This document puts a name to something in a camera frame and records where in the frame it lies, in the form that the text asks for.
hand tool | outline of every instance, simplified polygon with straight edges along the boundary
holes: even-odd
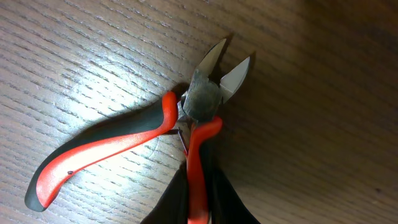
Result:
[[[223,39],[209,50],[195,69],[189,89],[180,102],[174,92],[167,92],[145,111],[83,132],[51,153],[30,181],[25,195],[26,206],[43,212],[55,199],[63,183],[78,171],[167,133],[175,126],[177,119],[188,119],[193,126],[186,151],[186,172],[176,173],[184,173],[187,183],[177,187],[186,185],[188,188],[184,222],[208,223],[208,203],[214,204],[211,195],[218,194],[214,183],[224,176],[222,172],[214,172],[207,140],[217,135],[222,127],[221,118],[215,116],[218,106],[236,93],[252,62],[252,58],[248,57],[220,78],[218,66],[229,42],[230,39]],[[228,184],[227,180],[227,184],[224,181],[220,185],[230,186],[234,193]]]

pliers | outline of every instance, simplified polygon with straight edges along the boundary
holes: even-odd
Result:
[[[213,165],[209,139],[222,127],[215,114],[241,86],[253,56],[221,77],[220,61],[231,38],[214,45],[196,67],[188,91],[177,99],[167,92],[134,116],[82,132],[51,153],[35,171],[25,195],[28,208],[43,212],[63,183],[103,159],[169,133],[177,120],[192,123],[187,162],[176,172],[157,206],[143,223],[258,223],[223,172]]]

brown wood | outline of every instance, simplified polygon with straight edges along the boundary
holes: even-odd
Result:
[[[35,169],[93,123],[187,83],[206,51],[257,52],[216,153],[261,223],[398,223],[393,0],[3,0],[0,222],[139,223],[184,160],[162,136],[90,166],[43,213]]]

wooden table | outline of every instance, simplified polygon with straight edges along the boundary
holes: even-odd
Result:
[[[3,0],[0,222],[139,223],[180,163],[176,136],[77,173],[43,213],[39,164],[94,123],[188,83],[234,33],[254,71],[219,111],[220,164],[261,223],[398,223],[394,0]]]

wooden surface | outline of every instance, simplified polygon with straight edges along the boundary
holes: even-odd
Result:
[[[394,0],[0,1],[0,222],[139,223],[183,161],[162,136],[24,205],[39,164],[93,123],[222,68],[256,66],[219,111],[216,153],[261,223],[398,223]]]

